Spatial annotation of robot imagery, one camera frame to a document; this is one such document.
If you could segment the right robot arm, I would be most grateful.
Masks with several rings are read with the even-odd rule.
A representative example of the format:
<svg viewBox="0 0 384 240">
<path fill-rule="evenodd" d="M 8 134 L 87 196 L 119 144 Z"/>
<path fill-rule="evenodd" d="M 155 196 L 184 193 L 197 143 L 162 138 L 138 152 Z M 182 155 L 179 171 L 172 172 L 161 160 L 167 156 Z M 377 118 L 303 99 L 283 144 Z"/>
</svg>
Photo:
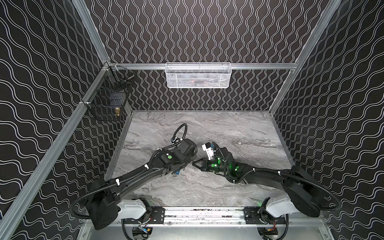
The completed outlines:
<svg viewBox="0 0 384 240">
<path fill-rule="evenodd" d="M 236 161 L 227 148 L 203 149 L 207 156 L 192 162 L 202 172 L 224 176 L 232 184 L 245 182 L 283 191 L 264 200 L 259 209 L 261 218 L 272 219 L 297 212 L 312 218 L 320 216 L 325 190 L 304 169 L 297 166 L 284 170 L 257 168 Z"/>
</svg>

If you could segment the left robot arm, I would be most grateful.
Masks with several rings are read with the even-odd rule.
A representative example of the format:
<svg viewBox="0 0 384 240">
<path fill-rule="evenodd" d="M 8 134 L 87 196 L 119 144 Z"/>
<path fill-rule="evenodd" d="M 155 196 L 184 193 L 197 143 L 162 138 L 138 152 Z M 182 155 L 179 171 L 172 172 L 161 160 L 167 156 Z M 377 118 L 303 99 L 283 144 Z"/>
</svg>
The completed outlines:
<svg viewBox="0 0 384 240">
<path fill-rule="evenodd" d="M 182 140 L 172 150 L 162 149 L 145 165 L 114 179 L 97 179 L 95 191 L 85 200 L 86 210 L 95 230 L 129 219 L 143 223 L 150 218 L 152 208 L 145 199 L 125 200 L 124 197 L 151 180 L 174 174 L 197 157 L 198 147 L 190 139 Z"/>
</svg>

